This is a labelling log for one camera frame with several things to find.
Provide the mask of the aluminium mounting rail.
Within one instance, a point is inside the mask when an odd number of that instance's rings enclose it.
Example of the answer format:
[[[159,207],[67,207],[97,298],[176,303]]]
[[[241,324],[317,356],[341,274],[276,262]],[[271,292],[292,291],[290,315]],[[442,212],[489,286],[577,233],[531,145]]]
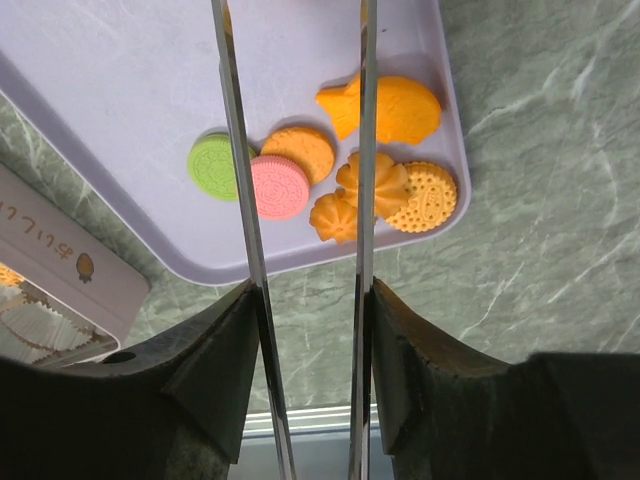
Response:
[[[348,431],[351,424],[351,407],[334,405],[304,407],[287,411],[289,432],[311,434],[316,432]],[[269,411],[249,413],[246,417],[243,438],[266,438],[274,435],[272,414]]]

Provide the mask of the pink round cookie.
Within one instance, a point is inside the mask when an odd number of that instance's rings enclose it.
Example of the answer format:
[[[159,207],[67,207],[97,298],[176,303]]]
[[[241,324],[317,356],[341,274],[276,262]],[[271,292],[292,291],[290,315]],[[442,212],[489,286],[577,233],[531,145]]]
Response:
[[[260,218],[289,220],[306,208],[311,186],[305,172],[292,160],[260,155],[251,161],[251,173]]]

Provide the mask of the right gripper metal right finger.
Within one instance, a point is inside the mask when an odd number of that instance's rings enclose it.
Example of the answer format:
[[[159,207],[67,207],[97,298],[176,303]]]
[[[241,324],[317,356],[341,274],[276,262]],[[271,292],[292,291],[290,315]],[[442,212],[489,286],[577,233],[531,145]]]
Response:
[[[377,3],[361,3],[358,225],[348,477],[367,479],[370,466],[374,197],[377,114]]]

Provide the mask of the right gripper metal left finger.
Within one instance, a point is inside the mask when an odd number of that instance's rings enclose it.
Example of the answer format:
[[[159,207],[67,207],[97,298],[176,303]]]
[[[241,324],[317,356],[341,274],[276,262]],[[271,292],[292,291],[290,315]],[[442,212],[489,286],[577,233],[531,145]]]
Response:
[[[268,288],[257,203],[249,155],[245,116],[235,55],[231,13],[226,1],[211,1],[219,51],[219,71],[225,114],[232,144],[248,267],[257,305],[256,320],[269,395],[276,453],[282,479],[297,477],[285,404],[276,331]]]

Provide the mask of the orange fish cookie lower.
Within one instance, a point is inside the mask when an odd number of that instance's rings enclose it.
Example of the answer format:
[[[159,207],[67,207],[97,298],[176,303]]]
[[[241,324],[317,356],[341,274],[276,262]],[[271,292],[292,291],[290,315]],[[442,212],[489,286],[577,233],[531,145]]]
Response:
[[[320,90],[316,103],[327,113],[340,140],[360,127],[360,76],[348,84]],[[419,145],[441,125],[442,107],[434,93],[402,76],[378,78],[376,139],[378,143]]]

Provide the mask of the orange flower cookie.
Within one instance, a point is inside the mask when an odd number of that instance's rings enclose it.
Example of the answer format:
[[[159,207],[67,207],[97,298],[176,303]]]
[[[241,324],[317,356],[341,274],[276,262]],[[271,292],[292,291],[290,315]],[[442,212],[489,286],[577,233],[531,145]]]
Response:
[[[353,153],[336,175],[338,185],[344,190],[343,198],[351,206],[358,202],[360,155]],[[389,155],[377,153],[375,160],[374,215],[387,219],[404,208],[409,201],[407,190],[409,177],[406,168]]]
[[[310,211],[309,224],[321,241],[333,240],[342,244],[356,240],[357,215],[357,208],[345,200],[345,191],[338,188],[316,200]]]

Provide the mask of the square cookie tin box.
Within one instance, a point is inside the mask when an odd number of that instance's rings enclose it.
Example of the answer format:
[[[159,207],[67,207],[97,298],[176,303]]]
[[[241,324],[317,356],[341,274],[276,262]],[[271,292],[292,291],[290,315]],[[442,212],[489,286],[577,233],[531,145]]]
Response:
[[[147,280],[1,170],[1,361],[60,369],[118,352]]]

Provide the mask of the lavender plastic tray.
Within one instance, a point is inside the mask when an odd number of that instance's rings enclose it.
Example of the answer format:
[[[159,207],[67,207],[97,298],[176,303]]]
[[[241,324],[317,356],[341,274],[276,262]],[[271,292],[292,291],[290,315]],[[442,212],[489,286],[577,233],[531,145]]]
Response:
[[[360,63],[356,1],[233,1],[248,139],[294,125],[333,131],[316,93]],[[227,128],[207,1],[5,1],[1,91],[176,275],[248,277],[236,202],[187,170],[202,136]]]

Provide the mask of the green round cookie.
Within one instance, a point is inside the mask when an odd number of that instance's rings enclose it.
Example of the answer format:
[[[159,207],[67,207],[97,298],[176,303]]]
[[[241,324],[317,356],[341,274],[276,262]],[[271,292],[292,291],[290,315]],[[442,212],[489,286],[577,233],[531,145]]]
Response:
[[[228,134],[214,133],[195,142],[187,157],[191,180],[204,193],[227,202],[238,200],[232,143]]]

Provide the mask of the plain orange round cookie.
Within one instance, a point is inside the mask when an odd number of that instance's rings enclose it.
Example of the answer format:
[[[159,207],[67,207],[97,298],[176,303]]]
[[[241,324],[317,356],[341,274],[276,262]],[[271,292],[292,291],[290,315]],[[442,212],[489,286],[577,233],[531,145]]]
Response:
[[[326,180],[336,161],[331,141],[319,130],[308,127],[287,127],[273,132],[265,140],[261,154],[291,160],[304,171],[311,185]]]

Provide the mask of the orange dotted round cookie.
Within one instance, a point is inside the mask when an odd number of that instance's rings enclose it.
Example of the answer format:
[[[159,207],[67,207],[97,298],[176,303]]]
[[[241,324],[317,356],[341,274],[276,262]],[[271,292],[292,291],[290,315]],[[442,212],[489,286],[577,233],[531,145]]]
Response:
[[[439,227],[457,206],[457,186],[453,177],[431,162],[406,163],[405,169],[408,204],[386,218],[386,223],[405,233],[422,233]]]

